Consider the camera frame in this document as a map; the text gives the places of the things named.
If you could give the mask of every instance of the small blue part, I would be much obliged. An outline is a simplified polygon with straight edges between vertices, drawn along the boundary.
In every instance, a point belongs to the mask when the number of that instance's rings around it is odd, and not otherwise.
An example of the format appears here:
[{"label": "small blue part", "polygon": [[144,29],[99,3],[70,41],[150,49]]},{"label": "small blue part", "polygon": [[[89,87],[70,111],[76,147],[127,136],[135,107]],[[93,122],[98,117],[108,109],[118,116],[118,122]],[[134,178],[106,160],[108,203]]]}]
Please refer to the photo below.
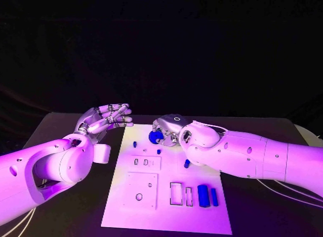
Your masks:
[{"label": "small blue part", "polygon": [[189,165],[190,165],[190,160],[184,160],[184,168],[187,169],[189,168]]},{"label": "small blue part", "polygon": [[213,206],[218,206],[216,189],[212,189],[212,197],[213,197]]},{"label": "small blue part", "polygon": [[199,190],[199,206],[200,207],[209,207],[210,206],[210,201],[209,201],[207,186],[206,185],[199,185],[197,190]]},{"label": "small blue part", "polygon": [[155,132],[151,131],[148,134],[148,140],[153,144],[158,144],[155,142],[157,139],[163,139],[163,133],[158,130]]}]

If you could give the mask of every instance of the white robotic arm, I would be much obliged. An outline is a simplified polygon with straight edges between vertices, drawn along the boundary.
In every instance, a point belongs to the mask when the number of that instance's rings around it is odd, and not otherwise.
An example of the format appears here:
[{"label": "white robotic arm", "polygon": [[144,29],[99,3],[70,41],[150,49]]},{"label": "white robotic arm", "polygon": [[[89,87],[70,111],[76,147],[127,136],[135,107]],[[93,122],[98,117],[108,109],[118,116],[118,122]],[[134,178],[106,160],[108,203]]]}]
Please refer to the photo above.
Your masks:
[{"label": "white robotic arm", "polygon": [[323,148],[226,129],[216,133],[209,126],[196,121],[189,124],[180,115],[163,116],[153,123],[153,131],[160,128],[164,135],[157,142],[179,144],[194,165],[207,165],[241,178],[282,181],[323,197]]},{"label": "white robotic arm", "polygon": [[82,181],[92,162],[108,162],[109,146],[96,143],[106,130],[132,126],[129,113],[128,104],[91,108],[72,134],[0,157],[0,225]]}]

